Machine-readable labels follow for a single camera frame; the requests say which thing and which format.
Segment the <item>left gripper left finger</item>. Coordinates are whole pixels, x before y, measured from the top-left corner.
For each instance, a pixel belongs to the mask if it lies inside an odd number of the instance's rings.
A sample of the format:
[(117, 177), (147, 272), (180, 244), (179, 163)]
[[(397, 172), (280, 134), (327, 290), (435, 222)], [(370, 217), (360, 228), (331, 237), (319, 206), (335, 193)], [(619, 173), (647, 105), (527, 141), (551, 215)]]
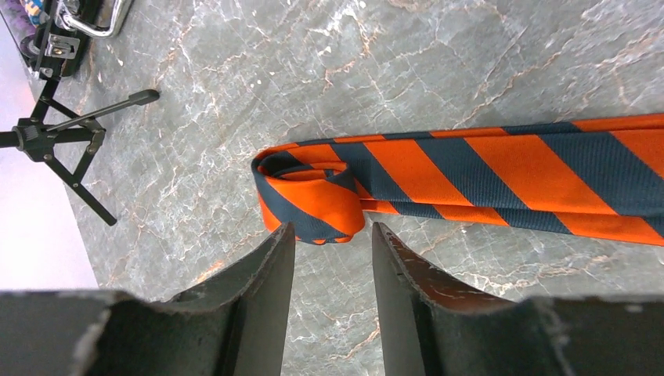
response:
[(120, 290), (1, 295), (4, 375), (278, 375), (295, 236), (257, 248), (165, 302)]

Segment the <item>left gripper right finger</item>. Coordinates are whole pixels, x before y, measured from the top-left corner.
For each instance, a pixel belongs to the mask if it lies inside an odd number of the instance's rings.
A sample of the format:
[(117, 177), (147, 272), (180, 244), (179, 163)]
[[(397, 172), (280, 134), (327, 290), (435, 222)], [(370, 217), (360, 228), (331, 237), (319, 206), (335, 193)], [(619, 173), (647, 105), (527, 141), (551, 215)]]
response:
[(534, 296), (478, 290), (372, 227), (388, 375), (660, 375), (660, 295)]

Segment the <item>orange navy striped tie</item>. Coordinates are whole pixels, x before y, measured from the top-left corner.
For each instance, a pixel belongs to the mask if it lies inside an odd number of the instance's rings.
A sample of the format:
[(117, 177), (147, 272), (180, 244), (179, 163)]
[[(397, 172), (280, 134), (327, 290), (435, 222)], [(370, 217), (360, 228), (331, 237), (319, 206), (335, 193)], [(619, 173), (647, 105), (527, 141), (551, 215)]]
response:
[(265, 226), (309, 244), (350, 241), (366, 212), (663, 243), (661, 114), (315, 139), (251, 170)]

